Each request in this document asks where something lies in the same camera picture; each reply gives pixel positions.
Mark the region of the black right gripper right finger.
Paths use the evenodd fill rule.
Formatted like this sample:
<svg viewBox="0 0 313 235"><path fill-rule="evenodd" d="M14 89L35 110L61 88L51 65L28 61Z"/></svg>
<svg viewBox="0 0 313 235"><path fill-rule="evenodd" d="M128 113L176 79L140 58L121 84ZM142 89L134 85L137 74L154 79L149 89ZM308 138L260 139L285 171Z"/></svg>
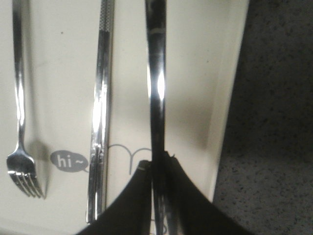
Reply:
<svg viewBox="0 0 313 235"><path fill-rule="evenodd" d="M170 235L250 235L216 208L193 184L179 161L164 153Z"/></svg>

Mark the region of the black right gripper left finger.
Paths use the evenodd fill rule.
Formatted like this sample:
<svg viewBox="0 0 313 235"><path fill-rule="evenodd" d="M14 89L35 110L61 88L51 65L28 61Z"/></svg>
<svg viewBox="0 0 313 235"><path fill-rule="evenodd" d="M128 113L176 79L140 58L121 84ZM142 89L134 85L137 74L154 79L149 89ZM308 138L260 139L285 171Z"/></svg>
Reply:
<svg viewBox="0 0 313 235"><path fill-rule="evenodd" d="M79 234L148 235L151 224L151 182L151 163L142 160L119 196Z"/></svg>

